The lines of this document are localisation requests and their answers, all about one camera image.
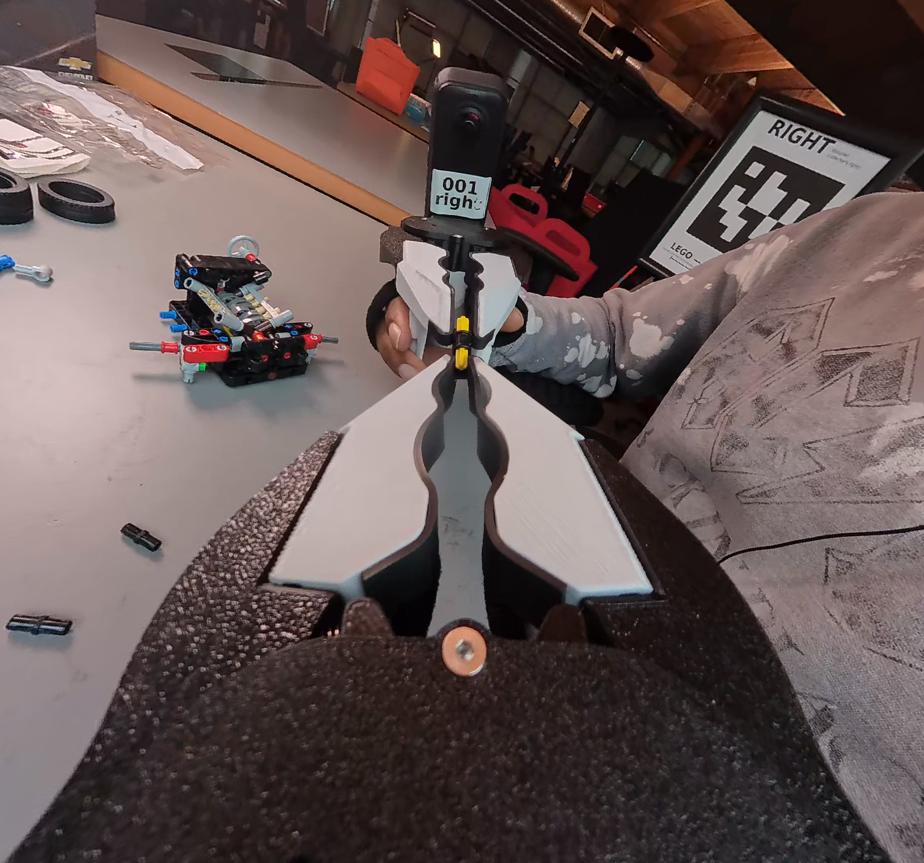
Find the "person's right hand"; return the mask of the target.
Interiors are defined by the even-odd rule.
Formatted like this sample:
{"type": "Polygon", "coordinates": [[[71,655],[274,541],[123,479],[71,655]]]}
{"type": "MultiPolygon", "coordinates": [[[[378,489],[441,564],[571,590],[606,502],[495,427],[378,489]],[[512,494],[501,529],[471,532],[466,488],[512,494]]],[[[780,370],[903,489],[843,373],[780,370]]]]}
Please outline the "person's right hand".
{"type": "Polygon", "coordinates": [[[411,349],[410,308],[400,297],[385,308],[385,317],[376,329],[375,345],[386,366],[403,381],[409,381],[426,368],[411,349]]]}

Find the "toy car set box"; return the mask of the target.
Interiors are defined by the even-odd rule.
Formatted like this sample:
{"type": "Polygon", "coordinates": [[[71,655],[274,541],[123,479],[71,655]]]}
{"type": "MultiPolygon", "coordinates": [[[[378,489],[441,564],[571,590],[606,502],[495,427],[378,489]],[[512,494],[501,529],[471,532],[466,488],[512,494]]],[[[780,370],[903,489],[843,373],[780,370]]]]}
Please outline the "toy car set box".
{"type": "Polygon", "coordinates": [[[95,0],[1,0],[1,64],[94,78],[95,0]]]}

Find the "clear plastic bag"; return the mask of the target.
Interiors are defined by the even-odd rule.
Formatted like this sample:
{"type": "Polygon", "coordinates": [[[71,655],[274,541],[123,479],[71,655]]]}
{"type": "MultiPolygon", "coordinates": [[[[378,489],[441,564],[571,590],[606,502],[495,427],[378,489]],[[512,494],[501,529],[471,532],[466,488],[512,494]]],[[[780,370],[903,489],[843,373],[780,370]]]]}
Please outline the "clear plastic bag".
{"type": "Polygon", "coordinates": [[[83,77],[1,69],[2,118],[101,160],[192,172],[217,165],[210,140],[119,88],[83,77]]]}

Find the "black toy tyre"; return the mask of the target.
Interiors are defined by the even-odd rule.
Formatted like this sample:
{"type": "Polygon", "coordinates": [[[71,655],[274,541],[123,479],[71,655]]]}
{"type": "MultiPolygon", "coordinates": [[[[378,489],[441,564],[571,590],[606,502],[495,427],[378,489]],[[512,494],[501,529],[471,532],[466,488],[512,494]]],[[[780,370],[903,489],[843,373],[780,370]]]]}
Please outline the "black toy tyre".
{"type": "Polygon", "coordinates": [[[115,201],[104,190],[73,178],[42,178],[36,184],[39,204],[53,215],[82,224],[116,220],[115,201]]]}
{"type": "Polygon", "coordinates": [[[15,226],[33,220],[34,206],[29,182],[2,168],[0,171],[0,224],[15,226]]]}

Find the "orange plastic barrier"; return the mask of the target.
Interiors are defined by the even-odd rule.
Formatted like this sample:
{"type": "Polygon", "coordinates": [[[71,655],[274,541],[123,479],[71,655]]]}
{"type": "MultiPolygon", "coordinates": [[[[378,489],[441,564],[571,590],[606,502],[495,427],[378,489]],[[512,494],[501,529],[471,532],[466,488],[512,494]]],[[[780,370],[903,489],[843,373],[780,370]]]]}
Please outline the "orange plastic barrier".
{"type": "Polygon", "coordinates": [[[404,113],[421,68],[389,38],[368,38],[355,87],[360,95],[394,114],[404,113]]]}

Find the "grey desk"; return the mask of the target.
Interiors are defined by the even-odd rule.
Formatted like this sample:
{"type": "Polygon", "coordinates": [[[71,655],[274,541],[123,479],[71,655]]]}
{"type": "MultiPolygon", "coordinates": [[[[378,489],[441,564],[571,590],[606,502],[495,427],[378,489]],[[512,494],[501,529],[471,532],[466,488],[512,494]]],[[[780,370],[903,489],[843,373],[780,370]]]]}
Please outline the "grey desk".
{"type": "Polygon", "coordinates": [[[86,752],[191,559],[322,433],[396,386],[363,328],[386,278],[383,225],[200,134],[221,161],[199,171],[91,158],[77,178],[114,198],[113,223],[37,207],[2,227],[2,254],[52,267],[49,284],[2,274],[2,625],[73,621],[63,637],[2,627],[2,861],[86,752]],[[338,345],[305,376],[244,388],[212,372],[184,384],[175,357],[130,350],[174,338],[159,314],[175,254],[221,254],[241,234],[272,269],[270,300],[338,345]],[[161,549],[122,537],[128,522],[161,549]]]}

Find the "person's right forearm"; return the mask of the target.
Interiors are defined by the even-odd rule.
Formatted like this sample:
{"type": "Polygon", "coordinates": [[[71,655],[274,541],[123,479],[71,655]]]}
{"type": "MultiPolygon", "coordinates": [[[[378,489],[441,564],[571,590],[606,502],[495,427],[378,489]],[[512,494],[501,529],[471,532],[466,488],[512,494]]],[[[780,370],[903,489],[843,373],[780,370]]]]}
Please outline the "person's right forearm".
{"type": "Polygon", "coordinates": [[[515,308],[523,325],[497,338],[490,364],[574,384],[596,398],[669,387],[795,233],[782,228],[636,292],[576,299],[522,292],[515,308]]]}

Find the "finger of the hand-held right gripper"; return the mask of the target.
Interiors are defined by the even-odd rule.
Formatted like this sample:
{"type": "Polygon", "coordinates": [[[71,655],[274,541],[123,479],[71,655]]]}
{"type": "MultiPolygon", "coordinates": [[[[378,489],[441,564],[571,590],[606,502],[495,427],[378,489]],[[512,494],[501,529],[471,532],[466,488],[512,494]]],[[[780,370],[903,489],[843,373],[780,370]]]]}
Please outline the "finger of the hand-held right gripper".
{"type": "Polygon", "coordinates": [[[494,341],[514,310],[521,281],[511,260],[468,261],[468,317],[471,348],[484,363],[494,341]]]}
{"type": "Polygon", "coordinates": [[[410,309],[411,362],[426,367],[447,351],[436,345],[427,349],[430,325],[451,345],[456,327],[455,290],[451,282],[449,251],[423,241],[404,241],[397,266],[399,296],[410,309]]]}

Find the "person's grey sweatshirt torso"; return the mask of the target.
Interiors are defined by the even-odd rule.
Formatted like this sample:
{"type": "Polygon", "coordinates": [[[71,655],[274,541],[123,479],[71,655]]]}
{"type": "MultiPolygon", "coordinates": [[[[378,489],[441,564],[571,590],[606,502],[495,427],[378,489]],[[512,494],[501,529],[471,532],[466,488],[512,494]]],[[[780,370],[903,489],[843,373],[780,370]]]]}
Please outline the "person's grey sweatshirt torso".
{"type": "Polygon", "coordinates": [[[922,861],[922,193],[854,200],[606,302],[626,464],[763,624],[890,856],[922,861]]]}

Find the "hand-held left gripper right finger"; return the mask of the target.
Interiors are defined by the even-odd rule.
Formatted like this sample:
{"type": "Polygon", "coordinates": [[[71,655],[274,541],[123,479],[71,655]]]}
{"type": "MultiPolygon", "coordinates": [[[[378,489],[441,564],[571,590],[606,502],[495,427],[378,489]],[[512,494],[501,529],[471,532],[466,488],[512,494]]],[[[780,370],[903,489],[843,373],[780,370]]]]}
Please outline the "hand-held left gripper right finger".
{"type": "Polygon", "coordinates": [[[492,493],[497,538],[567,603],[653,594],[580,443],[583,436],[484,361],[477,376],[479,425],[500,440],[500,483],[492,493]]]}

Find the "grey table with wooden edge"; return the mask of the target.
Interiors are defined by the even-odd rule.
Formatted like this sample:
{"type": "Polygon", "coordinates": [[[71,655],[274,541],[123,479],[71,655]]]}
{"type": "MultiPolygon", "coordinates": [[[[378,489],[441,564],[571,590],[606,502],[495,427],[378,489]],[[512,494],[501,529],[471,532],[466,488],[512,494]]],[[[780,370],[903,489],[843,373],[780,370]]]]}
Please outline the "grey table with wooden edge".
{"type": "Polygon", "coordinates": [[[99,15],[99,76],[387,225],[424,212],[428,150],[286,61],[99,15]]]}

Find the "white marker sign board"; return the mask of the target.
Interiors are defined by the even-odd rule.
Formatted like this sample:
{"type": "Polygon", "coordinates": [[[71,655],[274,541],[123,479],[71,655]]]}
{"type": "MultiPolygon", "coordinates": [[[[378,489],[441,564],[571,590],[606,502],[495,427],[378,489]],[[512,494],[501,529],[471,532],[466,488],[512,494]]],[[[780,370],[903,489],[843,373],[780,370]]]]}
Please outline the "white marker sign board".
{"type": "Polygon", "coordinates": [[[784,96],[756,95],[641,260],[684,273],[775,229],[887,188],[916,146],[784,96]]]}

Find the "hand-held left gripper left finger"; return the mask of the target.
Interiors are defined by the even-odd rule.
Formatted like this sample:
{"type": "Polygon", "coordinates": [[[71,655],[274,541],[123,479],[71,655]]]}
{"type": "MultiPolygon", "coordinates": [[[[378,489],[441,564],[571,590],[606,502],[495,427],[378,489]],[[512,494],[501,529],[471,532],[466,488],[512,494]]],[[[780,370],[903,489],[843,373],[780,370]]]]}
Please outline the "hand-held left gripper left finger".
{"type": "Polygon", "coordinates": [[[362,573],[416,540],[430,491],[415,460],[435,362],[350,421],[271,568],[276,585],[363,595],[362,573]]]}

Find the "toy brick car chassis assembly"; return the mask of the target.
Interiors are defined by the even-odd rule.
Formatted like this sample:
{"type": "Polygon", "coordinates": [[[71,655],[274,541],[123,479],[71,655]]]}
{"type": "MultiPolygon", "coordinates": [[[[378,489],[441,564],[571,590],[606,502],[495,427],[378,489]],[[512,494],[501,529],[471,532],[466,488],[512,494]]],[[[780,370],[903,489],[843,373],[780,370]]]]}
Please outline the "toy brick car chassis assembly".
{"type": "Polygon", "coordinates": [[[304,374],[318,347],[338,338],[315,332],[266,300],[262,290],[271,269],[259,252],[255,239],[239,235],[223,255],[177,254],[174,285],[186,298],[160,313],[177,338],[132,341],[129,348],[178,355],[187,384],[208,369],[230,387],[304,374]]]}

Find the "white sticker sheets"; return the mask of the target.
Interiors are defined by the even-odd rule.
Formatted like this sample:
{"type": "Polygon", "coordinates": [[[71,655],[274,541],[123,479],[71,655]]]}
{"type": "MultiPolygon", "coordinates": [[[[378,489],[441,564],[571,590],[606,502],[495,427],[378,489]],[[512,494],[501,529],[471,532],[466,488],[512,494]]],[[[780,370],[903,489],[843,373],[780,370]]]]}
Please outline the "white sticker sheets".
{"type": "Polygon", "coordinates": [[[1,118],[1,168],[23,178],[79,172],[90,156],[1,118]]]}

